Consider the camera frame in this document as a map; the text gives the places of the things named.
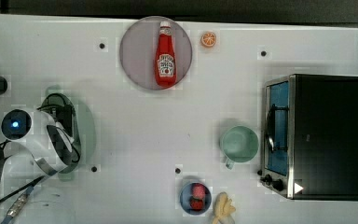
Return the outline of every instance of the orange fruit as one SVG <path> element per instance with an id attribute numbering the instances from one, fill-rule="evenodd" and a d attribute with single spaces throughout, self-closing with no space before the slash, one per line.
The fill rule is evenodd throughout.
<path id="1" fill-rule="evenodd" d="M 216 44 L 216 34 L 214 32 L 206 32 L 201 37 L 201 44 L 205 48 L 211 48 Z"/>

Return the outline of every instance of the green object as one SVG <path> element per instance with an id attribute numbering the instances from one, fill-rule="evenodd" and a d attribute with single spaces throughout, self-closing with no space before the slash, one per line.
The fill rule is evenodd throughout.
<path id="1" fill-rule="evenodd" d="M 258 138 L 254 131 L 236 126 L 220 138 L 220 148 L 227 156 L 226 167 L 232 169 L 235 162 L 250 161 L 258 150 Z"/>

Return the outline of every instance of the white countertop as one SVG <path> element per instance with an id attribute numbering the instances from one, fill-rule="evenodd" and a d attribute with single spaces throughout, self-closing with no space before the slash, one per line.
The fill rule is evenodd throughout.
<path id="1" fill-rule="evenodd" d="M 266 81 L 294 73 L 358 76 L 358 29 L 179 22 L 193 44 L 189 73 L 172 89 L 147 91 L 118 59 L 134 22 L 0 15 L 0 76 L 9 82 L 0 120 L 16 105 L 37 107 L 55 85 L 91 112 L 78 106 L 81 165 L 43 183 L 65 193 L 76 223 L 210 223 L 212 207 L 190 217 L 178 204 L 190 175 L 204 179 L 213 198 L 228 193 L 236 223 L 358 223 L 358 202 L 286 200 L 259 183 L 260 150 L 230 171 L 218 146 L 235 124 L 262 136 Z M 220 41 L 205 50 L 200 34 L 209 30 Z M 98 49 L 100 41 L 107 49 Z"/>

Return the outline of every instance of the red ketchup bottle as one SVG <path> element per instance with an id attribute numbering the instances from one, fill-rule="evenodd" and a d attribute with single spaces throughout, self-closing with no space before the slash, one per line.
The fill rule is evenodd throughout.
<path id="1" fill-rule="evenodd" d="M 154 61 L 155 78 L 159 86 L 169 88 L 176 82 L 176 64 L 171 25 L 168 21 L 162 21 L 159 26 L 158 47 Z"/>

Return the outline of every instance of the toaster oven glass window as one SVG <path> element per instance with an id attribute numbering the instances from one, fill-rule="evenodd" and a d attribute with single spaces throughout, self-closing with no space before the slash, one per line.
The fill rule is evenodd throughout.
<path id="1" fill-rule="evenodd" d="M 269 109 L 275 108 L 273 149 L 268 148 L 267 168 L 281 175 L 287 174 L 287 126 L 289 106 L 289 83 L 283 82 L 270 86 Z"/>

